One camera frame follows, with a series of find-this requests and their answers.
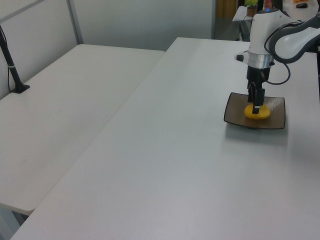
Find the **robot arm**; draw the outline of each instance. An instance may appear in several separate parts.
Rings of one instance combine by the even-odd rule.
[[[320,39],[320,14],[304,23],[278,29],[269,40],[269,53],[280,63],[291,64]]]
[[[258,114],[264,104],[262,83],[268,81],[274,60],[293,63],[317,39],[320,39],[319,13],[306,22],[293,20],[278,9],[259,11],[254,16],[249,49],[235,56],[248,65],[248,102],[253,103],[253,114]]]

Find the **black cable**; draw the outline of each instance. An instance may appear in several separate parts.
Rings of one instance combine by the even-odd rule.
[[[9,84],[9,67],[8,67],[8,89],[9,89],[9,93],[11,93],[10,84]]]
[[[2,36],[4,37],[5,44],[8,46],[7,38],[6,38],[6,35],[5,35],[1,25],[0,25],[0,32],[1,32]],[[10,73],[10,70],[9,70],[9,67],[8,67],[8,90],[9,90],[9,93],[11,93],[10,83],[9,83],[9,80],[10,80],[9,73]]]
[[[279,82],[279,83],[276,83],[276,82],[271,82],[271,81],[266,81],[268,84],[271,84],[271,85],[282,85],[282,84],[285,84],[286,82],[288,82],[288,80],[290,79],[291,77],[291,72],[290,72],[290,69],[288,67],[287,64],[283,63],[283,65],[286,67],[286,69],[288,70],[288,77],[286,80],[284,80],[283,82]]]
[[[3,31],[2,27],[1,27],[1,25],[0,25],[0,32],[1,32],[2,36],[4,37],[5,44],[8,46],[7,38],[6,38],[6,35],[5,35],[5,33],[4,33],[4,31]]]

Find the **desk lamp stand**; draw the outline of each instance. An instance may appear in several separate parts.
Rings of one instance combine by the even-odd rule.
[[[20,80],[16,66],[14,64],[14,61],[12,60],[12,57],[11,57],[9,49],[8,49],[8,43],[6,40],[5,33],[2,30],[1,26],[0,26],[0,47],[2,49],[4,58],[6,60],[6,63],[8,64],[8,68],[10,69],[11,75],[12,75],[14,83],[15,83],[15,89],[13,89],[11,92],[16,93],[16,94],[21,94],[25,90],[30,88],[30,86],[24,85]]]

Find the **white table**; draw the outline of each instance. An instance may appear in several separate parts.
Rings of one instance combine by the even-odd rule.
[[[12,240],[319,239],[316,55],[265,85],[286,128],[250,130],[223,121],[248,46],[178,38]]]
[[[317,0],[308,0],[307,8],[296,8],[296,5],[300,2],[293,2],[292,0],[284,0],[282,9],[288,13],[292,19],[306,21],[314,17],[318,12]]]
[[[79,45],[0,101],[0,207],[30,214],[164,55]]]

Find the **yellow object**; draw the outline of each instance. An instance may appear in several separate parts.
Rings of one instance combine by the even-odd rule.
[[[263,120],[263,119],[267,119],[271,114],[271,111],[268,105],[263,104],[262,106],[260,106],[260,110],[258,114],[252,113],[253,108],[254,108],[254,105],[250,104],[246,106],[246,108],[244,109],[244,115],[249,119]]]

